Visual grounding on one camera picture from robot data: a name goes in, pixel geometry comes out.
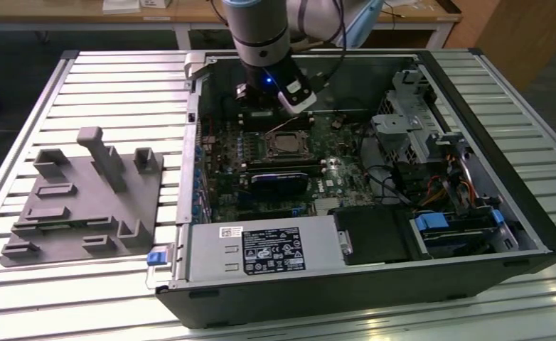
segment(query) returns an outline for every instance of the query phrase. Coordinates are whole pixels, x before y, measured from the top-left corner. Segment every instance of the metal bracket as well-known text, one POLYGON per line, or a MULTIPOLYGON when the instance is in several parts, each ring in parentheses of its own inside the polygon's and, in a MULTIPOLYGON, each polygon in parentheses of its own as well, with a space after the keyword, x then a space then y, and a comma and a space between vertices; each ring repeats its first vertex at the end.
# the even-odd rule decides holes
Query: metal bracket
POLYGON ((168 282, 168 287, 175 289, 180 283, 188 281, 188 239, 189 239, 189 224, 183 224, 177 228, 177 238, 172 253, 172 278, 168 282))
POLYGON ((439 136, 434 134, 433 137, 435 138, 435 145, 455 145, 465 141, 463 135, 459 132, 449 132, 439 136))
POLYGON ((191 93, 187 100, 187 120, 184 124, 197 124, 197 103, 200 100, 200 95, 191 93))
POLYGON ((520 250, 518 242, 516 241, 514 235, 512 234, 512 231, 505 223, 499 224, 498 230, 491 235, 489 242, 497 252, 520 250))
POLYGON ((193 191, 193 167, 196 155, 195 148, 196 126, 188 124, 184 126, 183 135, 183 152, 181 152, 181 182, 179 183, 179 200, 176 203, 176 224, 191 222, 191 198, 193 191))
POLYGON ((406 134, 409 131, 422 129, 415 119, 399 114, 373 116, 374 129, 379 134, 406 134))
POLYGON ((184 55, 184 78, 187 80, 195 80, 197 77, 200 77, 201 70, 204 69, 205 65, 207 61, 204 52, 195 51, 184 55))
POLYGON ((425 75, 419 70, 405 70, 397 72, 391 79, 395 93, 398 96, 410 96, 423 94, 430 83, 425 79, 425 75))
POLYGON ((421 236, 419 230, 417 228, 417 224, 414 219, 409 220, 409 225, 413 230, 414 239, 417 240, 417 246, 419 247, 419 252, 423 256, 429 256, 430 253, 427 252, 426 243, 423 243, 423 238, 421 236))

